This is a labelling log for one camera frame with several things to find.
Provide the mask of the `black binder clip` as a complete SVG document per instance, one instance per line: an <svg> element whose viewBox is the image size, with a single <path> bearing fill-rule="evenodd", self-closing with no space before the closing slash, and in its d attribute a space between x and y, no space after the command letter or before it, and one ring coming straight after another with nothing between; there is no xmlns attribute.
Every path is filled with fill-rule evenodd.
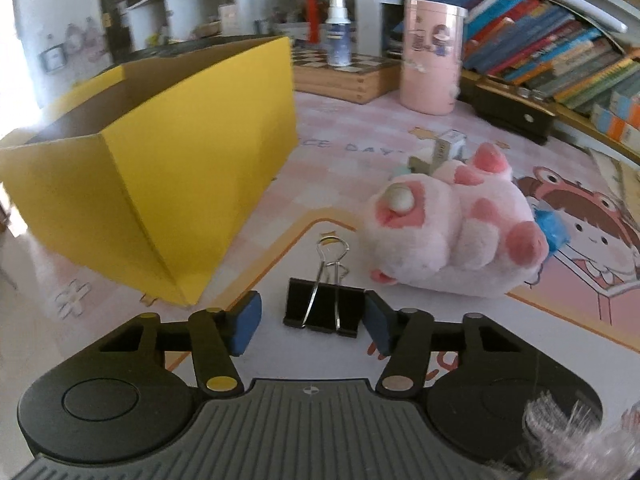
<svg viewBox="0 0 640 480"><path fill-rule="evenodd" d="M356 338L364 315L366 291L343 284L349 274L343 260L350 246L335 233L323 234L316 251L320 264L313 280L288 282L283 324L300 330Z"/></svg>

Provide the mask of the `pink plush pig toy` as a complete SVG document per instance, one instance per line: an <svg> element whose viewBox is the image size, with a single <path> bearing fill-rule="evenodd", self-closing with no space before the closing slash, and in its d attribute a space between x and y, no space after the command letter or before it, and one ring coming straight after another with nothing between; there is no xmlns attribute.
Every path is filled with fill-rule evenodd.
<svg viewBox="0 0 640 480"><path fill-rule="evenodd" d="M432 174L404 174L363 209L361 243L370 277L492 298L532 278L549 255L533 211L494 144Z"/></svg>

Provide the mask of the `blue clay packet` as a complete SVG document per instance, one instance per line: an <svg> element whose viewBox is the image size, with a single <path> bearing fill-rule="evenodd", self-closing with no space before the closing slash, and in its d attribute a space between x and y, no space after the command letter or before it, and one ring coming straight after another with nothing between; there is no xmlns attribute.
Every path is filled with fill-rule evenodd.
<svg viewBox="0 0 640 480"><path fill-rule="evenodd" d="M536 209L534 219L544 233L549 246L549 258L551 258L570 241L570 234L561 216L553 209Z"/></svg>

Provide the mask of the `blue toy truck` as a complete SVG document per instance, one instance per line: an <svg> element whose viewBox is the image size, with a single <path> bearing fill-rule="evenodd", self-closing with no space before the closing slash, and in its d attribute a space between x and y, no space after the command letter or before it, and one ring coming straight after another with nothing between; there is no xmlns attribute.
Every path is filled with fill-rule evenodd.
<svg viewBox="0 0 640 480"><path fill-rule="evenodd" d="M466 135L454 129L421 139L409 155L408 167L413 174L432 174L448 160L461 160L465 144Z"/></svg>

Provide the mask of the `pink cartoon desk mat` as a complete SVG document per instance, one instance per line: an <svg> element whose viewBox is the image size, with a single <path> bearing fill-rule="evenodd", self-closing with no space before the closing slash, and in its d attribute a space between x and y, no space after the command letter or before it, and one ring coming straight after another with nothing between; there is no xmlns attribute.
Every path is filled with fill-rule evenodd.
<svg viewBox="0 0 640 480"><path fill-rule="evenodd" d="M492 318L581 377L617 422L639 402L639 234L588 154L538 145L458 104L434 117L389 94L366 105L299 93L299 140L187 304L47 247L16 206L1 237L1 413L55 365L139 314L183 321L246 292L262 319L235 364L255 378L375 379L356 336L286 326L292 280L376 292L440 322Z"/></svg>

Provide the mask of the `yellow cardboard box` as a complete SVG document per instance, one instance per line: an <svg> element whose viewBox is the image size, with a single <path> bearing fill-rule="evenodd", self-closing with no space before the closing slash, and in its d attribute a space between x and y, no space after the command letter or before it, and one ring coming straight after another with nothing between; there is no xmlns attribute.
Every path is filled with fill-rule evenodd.
<svg viewBox="0 0 640 480"><path fill-rule="evenodd" d="M2 140L2 183L47 248L192 306L296 147L291 61L262 37L119 65Z"/></svg>

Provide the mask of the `black brown desk organizer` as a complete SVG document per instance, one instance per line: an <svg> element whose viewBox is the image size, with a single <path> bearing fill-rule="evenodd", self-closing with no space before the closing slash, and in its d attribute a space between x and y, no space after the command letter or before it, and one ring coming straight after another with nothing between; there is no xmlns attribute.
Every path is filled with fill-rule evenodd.
<svg viewBox="0 0 640 480"><path fill-rule="evenodd" d="M536 100L530 90L489 78L474 84L471 104L478 116L494 126L540 145L547 143L555 120L551 106Z"/></svg>

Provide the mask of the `pink cylindrical humidifier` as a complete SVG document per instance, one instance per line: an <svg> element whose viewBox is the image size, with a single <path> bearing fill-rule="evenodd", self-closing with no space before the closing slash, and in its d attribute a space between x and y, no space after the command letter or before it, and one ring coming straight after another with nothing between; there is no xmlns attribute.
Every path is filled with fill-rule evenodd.
<svg viewBox="0 0 640 480"><path fill-rule="evenodd" d="M405 0L400 102L409 110L444 116L460 92L466 10L430 0Z"/></svg>

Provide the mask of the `wooden chessboard box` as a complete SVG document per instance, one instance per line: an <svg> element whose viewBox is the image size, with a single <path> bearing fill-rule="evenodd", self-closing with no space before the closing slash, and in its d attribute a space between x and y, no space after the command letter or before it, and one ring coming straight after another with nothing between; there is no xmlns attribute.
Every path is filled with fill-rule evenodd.
<svg viewBox="0 0 640 480"><path fill-rule="evenodd" d="M367 104L399 88L400 62L353 54L352 64L329 66L320 50L292 50L296 91L356 104Z"/></svg>

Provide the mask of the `white spray bottle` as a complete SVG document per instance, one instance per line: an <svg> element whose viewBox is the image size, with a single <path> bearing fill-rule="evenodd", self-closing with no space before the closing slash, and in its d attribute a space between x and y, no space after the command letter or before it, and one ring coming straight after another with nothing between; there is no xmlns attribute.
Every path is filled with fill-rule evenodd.
<svg viewBox="0 0 640 480"><path fill-rule="evenodd" d="M326 62L336 68L347 67L352 62L350 19L346 0L329 0L326 19Z"/></svg>

